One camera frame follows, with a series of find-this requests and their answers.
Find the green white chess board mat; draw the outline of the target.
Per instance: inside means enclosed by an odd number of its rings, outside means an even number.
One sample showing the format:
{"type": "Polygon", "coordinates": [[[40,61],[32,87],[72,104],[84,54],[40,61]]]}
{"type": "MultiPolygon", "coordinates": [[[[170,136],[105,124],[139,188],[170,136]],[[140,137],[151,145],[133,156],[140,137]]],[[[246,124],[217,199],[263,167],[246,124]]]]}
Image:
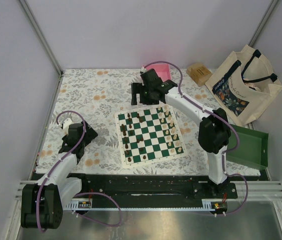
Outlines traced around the green white chess board mat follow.
{"type": "Polygon", "coordinates": [[[117,112],[115,123],[125,169],[188,155],[174,110],[167,104],[117,112]]]}

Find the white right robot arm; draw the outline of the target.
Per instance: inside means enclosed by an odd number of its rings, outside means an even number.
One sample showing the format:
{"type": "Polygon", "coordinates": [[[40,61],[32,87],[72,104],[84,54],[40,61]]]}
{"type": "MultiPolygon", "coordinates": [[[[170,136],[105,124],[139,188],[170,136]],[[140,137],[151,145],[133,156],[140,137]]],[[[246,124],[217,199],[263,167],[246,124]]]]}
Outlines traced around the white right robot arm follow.
{"type": "Polygon", "coordinates": [[[209,162],[208,192],[214,198],[226,192],[229,183],[224,171],[225,151],[231,136],[227,115],[221,108],[213,110],[181,91],[180,85],[162,81],[154,69],[140,71],[141,82],[131,84],[131,104],[164,103],[181,111],[199,127],[198,142],[209,162]]]}

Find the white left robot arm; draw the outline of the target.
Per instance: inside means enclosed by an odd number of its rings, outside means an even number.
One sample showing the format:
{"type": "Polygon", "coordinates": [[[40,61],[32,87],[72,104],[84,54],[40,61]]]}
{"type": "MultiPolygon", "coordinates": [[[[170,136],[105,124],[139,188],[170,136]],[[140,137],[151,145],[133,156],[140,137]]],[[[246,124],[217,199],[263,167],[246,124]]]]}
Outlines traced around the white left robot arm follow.
{"type": "Polygon", "coordinates": [[[35,183],[22,189],[20,224],[23,228],[56,229],[64,207],[76,195],[83,198],[89,193],[88,183],[68,177],[84,155],[85,147],[98,133],[85,121],[73,123],[66,119],[61,128],[65,131],[57,161],[35,183]]]}

